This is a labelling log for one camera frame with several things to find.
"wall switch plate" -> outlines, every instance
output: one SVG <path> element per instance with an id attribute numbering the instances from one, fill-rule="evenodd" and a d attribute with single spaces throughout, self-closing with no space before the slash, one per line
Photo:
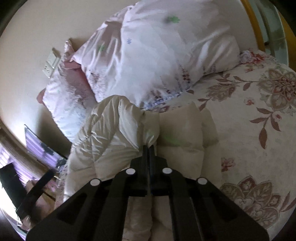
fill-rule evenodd
<path id="1" fill-rule="evenodd" d="M 57 56 L 57 54 L 53 51 L 50 52 L 48 58 L 47 58 L 47 63 L 49 63 L 49 65 L 52 67 L 52 68 L 55 68 L 59 62 L 60 58 Z"/>
<path id="2" fill-rule="evenodd" d="M 42 71 L 48 78 L 50 78 L 52 73 L 54 72 L 54 68 L 46 61 Z"/>

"white pillow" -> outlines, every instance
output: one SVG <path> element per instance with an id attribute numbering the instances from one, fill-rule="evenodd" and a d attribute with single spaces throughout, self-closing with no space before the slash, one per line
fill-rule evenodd
<path id="1" fill-rule="evenodd" d="M 81 68 L 65 69 L 65 62 L 74 53 L 70 40 L 65 53 L 46 87 L 43 102 L 62 133 L 73 142 L 85 118 L 96 104 L 85 74 Z"/>
<path id="2" fill-rule="evenodd" d="M 150 109 L 235 67 L 239 48 L 212 0 L 142 0 L 105 21 L 72 60 L 98 102 L 123 95 Z"/>

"bed sheet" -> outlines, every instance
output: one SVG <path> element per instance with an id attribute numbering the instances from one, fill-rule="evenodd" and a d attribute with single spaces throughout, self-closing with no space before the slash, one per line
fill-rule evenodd
<path id="1" fill-rule="evenodd" d="M 270 239 L 296 204 L 296 74 L 259 50 L 234 69 L 201 79 L 152 111 L 194 102 L 208 108 L 221 143 L 221 191 L 267 229 Z"/>

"bed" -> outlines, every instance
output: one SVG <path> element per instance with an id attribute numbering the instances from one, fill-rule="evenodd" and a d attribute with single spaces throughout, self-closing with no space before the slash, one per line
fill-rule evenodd
<path id="1" fill-rule="evenodd" d="M 270 239 L 281 240 L 280 230 L 293 219 L 296 205 L 296 137 L 290 131 L 296 127 L 295 36 L 268 1 L 216 3 L 228 16 L 241 51 L 240 63 L 202 77 L 150 110 L 167 112 L 191 102 L 200 110 L 209 109 L 222 147 L 221 190 L 266 228 Z M 63 202 L 65 177 L 66 169 L 56 206 Z"/>

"power socket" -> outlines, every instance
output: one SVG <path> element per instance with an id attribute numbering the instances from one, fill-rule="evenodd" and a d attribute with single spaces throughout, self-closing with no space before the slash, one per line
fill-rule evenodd
<path id="1" fill-rule="evenodd" d="M 45 75 L 50 78 L 52 73 L 54 72 L 54 68 L 50 66 L 50 64 L 45 61 L 44 67 L 43 67 L 43 73 L 45 73 Z"/>

